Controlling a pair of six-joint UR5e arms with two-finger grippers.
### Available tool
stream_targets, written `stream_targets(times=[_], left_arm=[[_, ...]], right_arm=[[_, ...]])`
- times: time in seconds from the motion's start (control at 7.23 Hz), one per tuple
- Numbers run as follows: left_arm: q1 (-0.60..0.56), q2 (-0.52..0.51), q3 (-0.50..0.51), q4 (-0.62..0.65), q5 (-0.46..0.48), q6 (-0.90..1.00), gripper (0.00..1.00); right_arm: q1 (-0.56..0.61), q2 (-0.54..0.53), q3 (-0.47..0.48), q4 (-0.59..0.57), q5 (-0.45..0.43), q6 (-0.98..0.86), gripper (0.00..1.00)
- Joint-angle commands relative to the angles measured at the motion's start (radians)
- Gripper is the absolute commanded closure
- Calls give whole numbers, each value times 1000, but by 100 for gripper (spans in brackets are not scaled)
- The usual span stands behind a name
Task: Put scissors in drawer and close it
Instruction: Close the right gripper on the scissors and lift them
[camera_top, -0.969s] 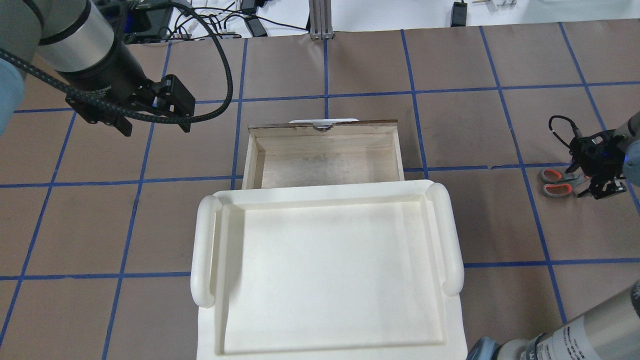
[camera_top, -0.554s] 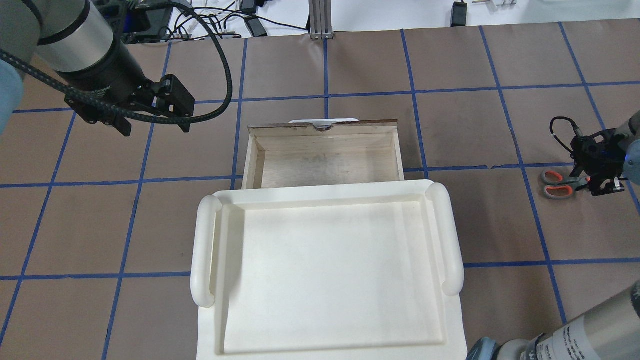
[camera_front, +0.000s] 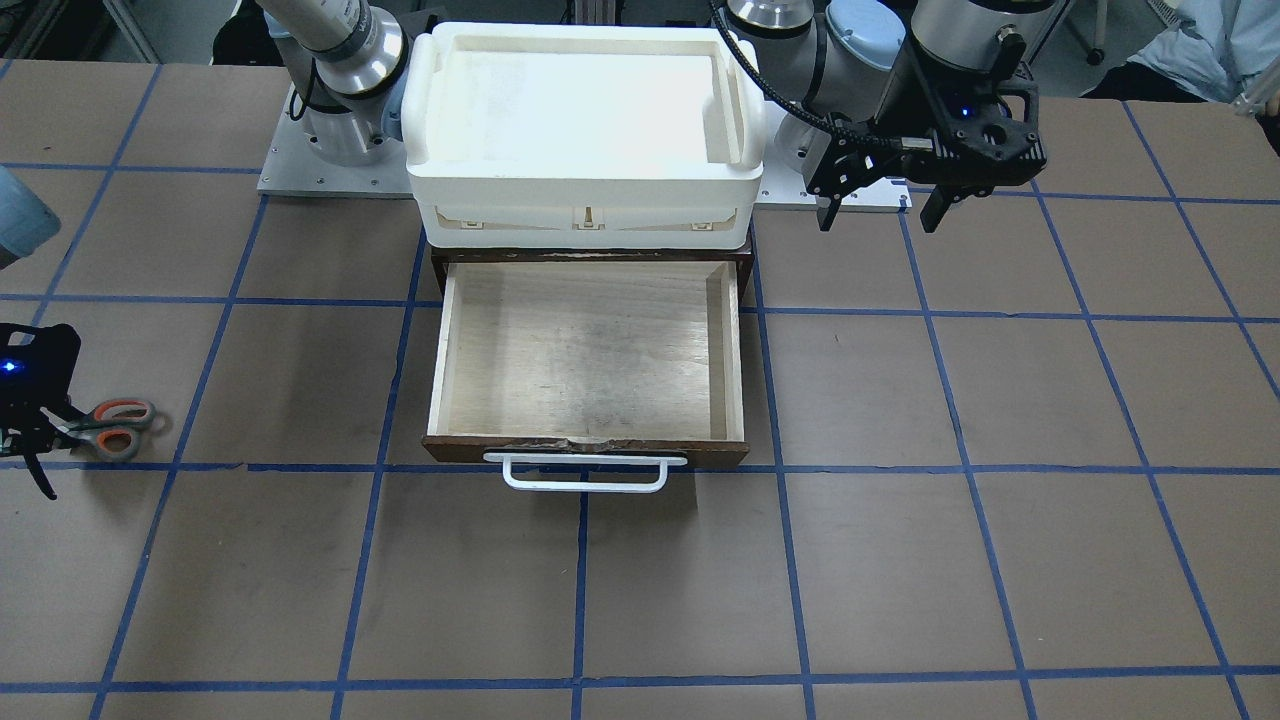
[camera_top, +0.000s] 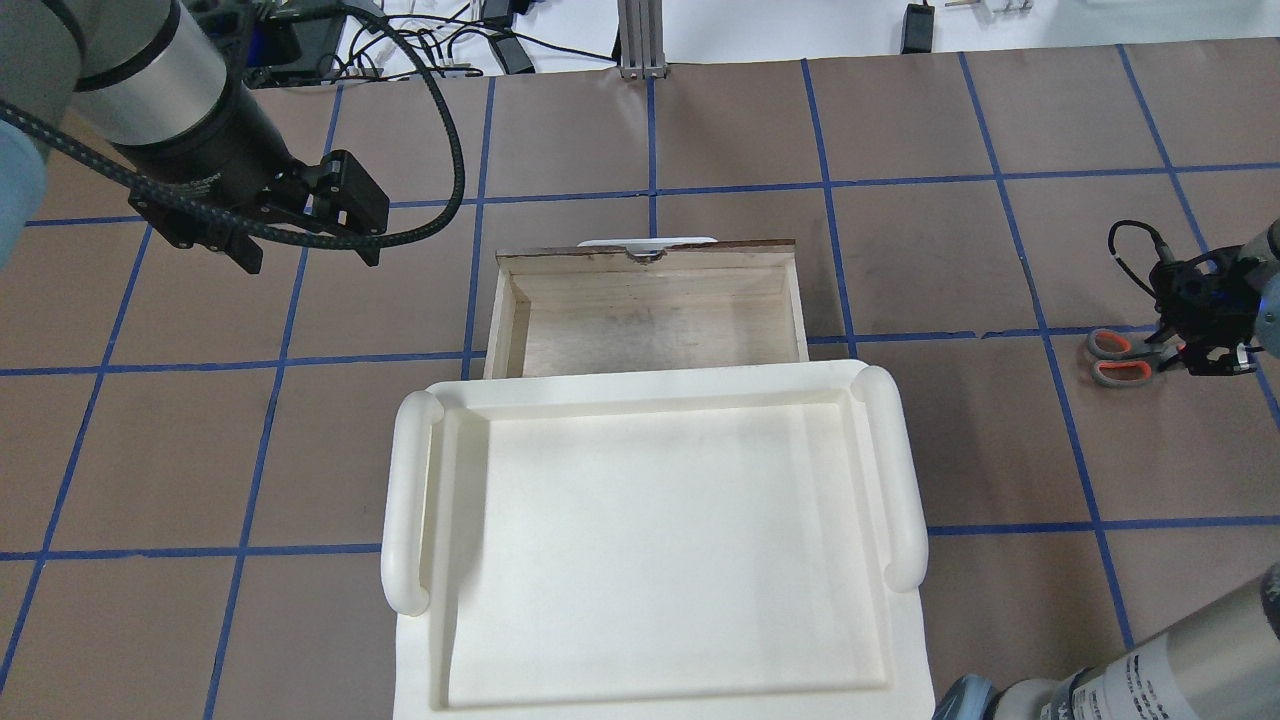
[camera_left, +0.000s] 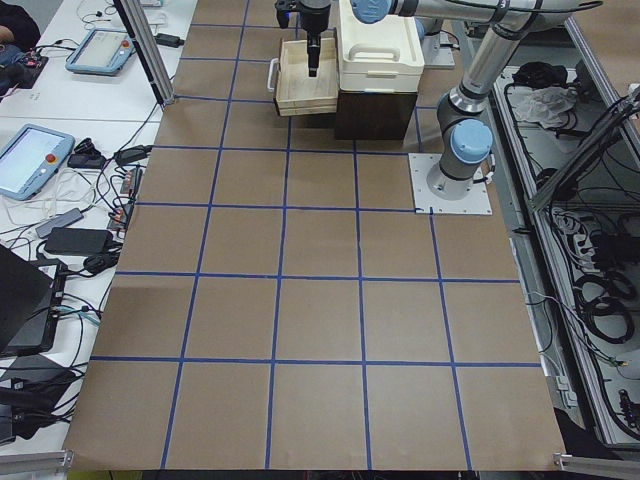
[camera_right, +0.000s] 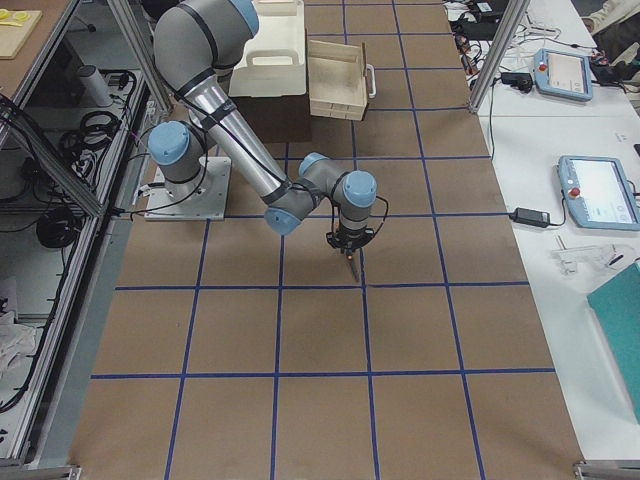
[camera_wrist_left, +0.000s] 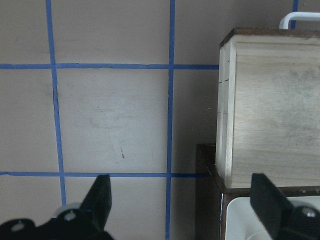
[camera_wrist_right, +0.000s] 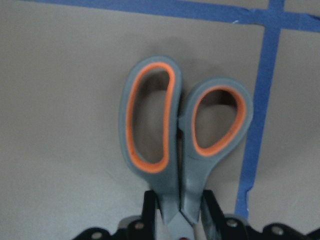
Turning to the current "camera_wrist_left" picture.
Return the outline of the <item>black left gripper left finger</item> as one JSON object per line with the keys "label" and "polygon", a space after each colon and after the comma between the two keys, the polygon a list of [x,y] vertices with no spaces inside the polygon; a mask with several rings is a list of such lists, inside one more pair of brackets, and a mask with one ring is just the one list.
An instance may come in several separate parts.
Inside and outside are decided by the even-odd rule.
{"label": "black left gripper left finger", "polygon": [[108,174],[98,175],[80,205],[80,210],[98,231],[103,231],[112,208],[111,181]]}

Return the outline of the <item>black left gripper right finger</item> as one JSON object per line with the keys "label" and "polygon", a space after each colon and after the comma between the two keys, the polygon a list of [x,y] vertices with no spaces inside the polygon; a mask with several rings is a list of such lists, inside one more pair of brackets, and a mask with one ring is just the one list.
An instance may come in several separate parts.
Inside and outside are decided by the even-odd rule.
{"label": "black left gripper right finger", "polygon": [[293,204],[263,173],[251,176],[250,205],[272,239],[277,239],[293,211]]}

